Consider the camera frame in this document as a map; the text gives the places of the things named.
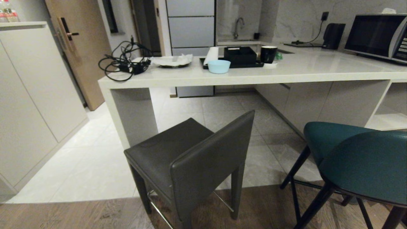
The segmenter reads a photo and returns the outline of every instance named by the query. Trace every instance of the wooden floor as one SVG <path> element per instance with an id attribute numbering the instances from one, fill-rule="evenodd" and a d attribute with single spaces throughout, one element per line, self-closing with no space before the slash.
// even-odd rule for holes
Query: wooden floor
<path id="1" fill-rule="evenodd" d="M 316 189 L 298 187 L 301 212 L 311 203 Z M 229 191 L 217 193 L 229 201 Z M 308 225 L 312 229 L 366 228 L 357 205 L 342 207 L 341 196 L 334 194 Z M 172 221 L 167 207 L 157 203 Z M 365 203 L 374 228 L 381 228 L 389 210 L 381 204 Z M 228 209 L 212 194 L 193 212 L 194 229 L 292 229 L 295 214 L 290 186 L 280 190 L 277 185 L 244 188 L 239 219 L 234 221 Z M 169 227 L 153 210 L 147 215 L 139 198 L 87 201 L 76 203 L 2 204 L 0 229 L 168 229 Z"/>

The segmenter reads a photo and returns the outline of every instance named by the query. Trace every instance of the microwave control panel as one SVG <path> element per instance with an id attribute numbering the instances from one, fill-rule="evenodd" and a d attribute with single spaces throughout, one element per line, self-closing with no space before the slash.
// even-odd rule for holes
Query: microwave control panel
<path id="1" fill-rule="evenodd" d="M 393 59 L 407 61 L 407 30 L 404 31 L 404 38 L 400 39 L 400 43 L 394 52 Z"/>

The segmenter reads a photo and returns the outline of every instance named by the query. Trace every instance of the marble backsplash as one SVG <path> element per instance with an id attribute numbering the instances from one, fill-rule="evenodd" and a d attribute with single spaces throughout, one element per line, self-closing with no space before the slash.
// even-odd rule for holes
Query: marble backsplash
<path id="1" fill-rule="evenodd" d="M 217 38 L 233 39 L 236 19 L 242 17 L 245 25 L 238 26 L 239 39 L 253 39 L 259 30 L 262 0 L 217 0 Z"/>
<path id="2" fill-rule="evenodd" d="M 322 12 L 329 11 L 328 20 L 323 23 L 321 34 L 315 42 L 323 42 L 323 34 L 329 23 L 345 23 L 340 49 L 346 43 L 356 14 L 380 13 L 384 8 L 407 13 L 406 0 L 263 0 L 263 7 L 268 9 L 261 11 L 262 40 L 270 42 L 273 37 L 273 41 L 310 41 L 318 34 Z M 270 12 L 275 12 L 276 7 L 278 12 L 274 19 Z"/>

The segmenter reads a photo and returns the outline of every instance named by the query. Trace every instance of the microwave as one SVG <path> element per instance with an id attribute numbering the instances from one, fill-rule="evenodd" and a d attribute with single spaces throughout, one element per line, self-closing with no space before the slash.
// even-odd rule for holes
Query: microwave
<path id="1" fill-rule="evenodd" d="M 407 63 L 407 14 L 356 15 L 345 50 Z"/>

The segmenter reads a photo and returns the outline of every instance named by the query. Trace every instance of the gray bar stool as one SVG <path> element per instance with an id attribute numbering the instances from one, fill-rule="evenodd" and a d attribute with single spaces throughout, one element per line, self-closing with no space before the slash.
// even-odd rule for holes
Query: gray bar stool
<path id="1" fill-rule="evenodd" d="M 180 228 L 190 229 L 192 210 L 232 174 L 232 204 L 222 202 L 237 219 L 253 119 L 254 110 L 216 133 L 188 119 L 125 150 L 146 212 L 151 203 L 172 228 L 151 202 L 155 192 L 175 212 Z M 147 192 L 146 183 L 153 190 Z"/>

